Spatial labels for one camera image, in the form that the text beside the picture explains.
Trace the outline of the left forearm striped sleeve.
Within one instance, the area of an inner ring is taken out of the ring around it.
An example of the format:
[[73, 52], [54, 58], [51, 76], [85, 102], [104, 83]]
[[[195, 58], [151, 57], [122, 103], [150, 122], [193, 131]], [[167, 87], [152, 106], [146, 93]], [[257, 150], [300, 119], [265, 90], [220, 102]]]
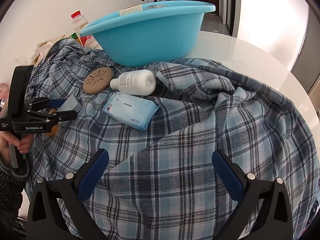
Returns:
[[30, 167], [28, 159], [25, 159], [21, 167], [12, 168], [5, 161], [9, 155], [1, 152], [1, 211], [17, 217], [23, 202], [22, 191], [30, 176]]

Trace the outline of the person's left hand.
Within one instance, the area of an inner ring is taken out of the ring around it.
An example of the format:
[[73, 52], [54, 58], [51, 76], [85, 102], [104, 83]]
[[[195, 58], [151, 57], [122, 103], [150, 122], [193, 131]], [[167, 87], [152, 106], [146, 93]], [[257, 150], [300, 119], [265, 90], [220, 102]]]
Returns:
[[26, 134], [26, 135], [22, 135], [21, 139], [18, 139], [8, 131], [3, 131], [3, 132], [1, 131], [0, 140], [1, 140], [1, 146], [0, 146], [1, 161], [5, 165], [10, 166], [11, 157], [10, 157], [9, 144], [16, 146], [21, 154], [29, 153], [30, 148], [33, 144], [34, 135]]

